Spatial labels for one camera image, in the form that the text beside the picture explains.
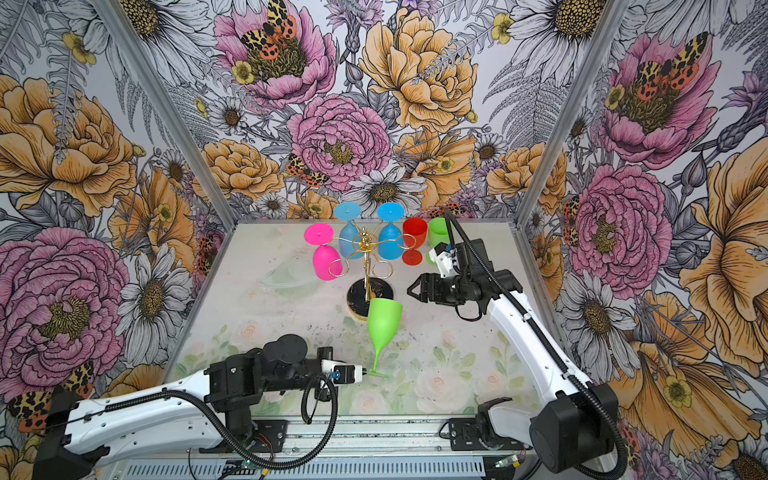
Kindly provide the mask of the green wine glass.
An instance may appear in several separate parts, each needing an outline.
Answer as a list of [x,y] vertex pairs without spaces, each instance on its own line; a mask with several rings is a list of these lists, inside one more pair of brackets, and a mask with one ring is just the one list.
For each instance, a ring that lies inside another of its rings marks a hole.
[[430,250],[426,259],[430,264],[435,265],[436,256],[441,254],[446,247],[450,246],[448,226],[445,218],[435,217],[428,222],[427,239]]
[[368,374],[387,378],[379,372],[382,351],[396,336],[402,319],[403,305],[391,299],[374,298],[370,301],[367,316],[369,337],[374,348],[374,363]]

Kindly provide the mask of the red wine glass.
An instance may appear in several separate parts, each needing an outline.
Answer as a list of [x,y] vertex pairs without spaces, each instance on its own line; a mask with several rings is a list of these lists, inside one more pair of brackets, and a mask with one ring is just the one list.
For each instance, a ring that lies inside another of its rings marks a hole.
[[421,218],[409,218],[403,223],[403,241],[406,250],[402,254],[402,261],[408,266],[418,266],[423,260],[420,252],[428,232],[428,224]]

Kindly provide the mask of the pink wine glass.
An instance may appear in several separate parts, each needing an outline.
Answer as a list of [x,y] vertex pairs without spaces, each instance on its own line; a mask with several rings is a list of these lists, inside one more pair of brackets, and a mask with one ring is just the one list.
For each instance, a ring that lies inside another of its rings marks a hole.
[[312,224],[304,233],[306,243],[315,247],[312,266],[323,281],[333,281],[342,275],[340,254],[331,245],[334,237],[334,229],[326,223]]

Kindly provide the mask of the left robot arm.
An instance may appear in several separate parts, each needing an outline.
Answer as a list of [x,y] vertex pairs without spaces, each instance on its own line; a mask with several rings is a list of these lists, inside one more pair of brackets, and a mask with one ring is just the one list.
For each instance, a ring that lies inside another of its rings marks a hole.
[[[217,451],[227,447],[269,471],[304,465],[328,444],[339,414],[338,388],[362,381],[360,365],[333,357],[330,347],[307,355],[306,341],[286,334],[245,353],[149,389],[117,397],[79,400],[55,390],[45,435],[37,448],[35,479],[83,479],[96,466],[178,448]],[[330,420],[318,444],[287,461],[253,453],[247,443],[257,434],[250,408],[265,393],[299,391],[331,405]]]

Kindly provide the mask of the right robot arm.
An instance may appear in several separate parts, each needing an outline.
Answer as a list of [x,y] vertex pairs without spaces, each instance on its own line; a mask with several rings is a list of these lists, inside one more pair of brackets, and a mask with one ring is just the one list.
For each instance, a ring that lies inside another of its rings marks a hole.
[[449,240],[430,252],[437,267],[407,289],[410,297],[459,312],[473,303],[473,321],[489,318],[516,348],[541,407],[529,412],[509,397],[482,403],[475,442],[498,450],[511,442],[530,447],[552,473],[575,469],[592,479],[620,479],[629,453],[618,427],[618,398],[596,384],[555,342],[509,270],[497,270],[480,239],[471,239],[455,216],[443,215]]

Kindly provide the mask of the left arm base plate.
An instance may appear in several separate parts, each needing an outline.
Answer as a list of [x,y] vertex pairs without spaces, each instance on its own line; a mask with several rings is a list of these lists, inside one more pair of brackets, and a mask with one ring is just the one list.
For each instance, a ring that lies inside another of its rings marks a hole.
[[244,445],[249,452],[277,454],[283,451],[289,423],[286,420],[255,419]]

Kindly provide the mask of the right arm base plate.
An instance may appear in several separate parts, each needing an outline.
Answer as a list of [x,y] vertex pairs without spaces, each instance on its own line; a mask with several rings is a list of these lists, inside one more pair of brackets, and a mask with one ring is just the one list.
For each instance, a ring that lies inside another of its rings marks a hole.
[[520,451],[528,447],[514,439],[493,433],[485,421],[476,418],[449,418],[439,436],[447,439],[452,451]]

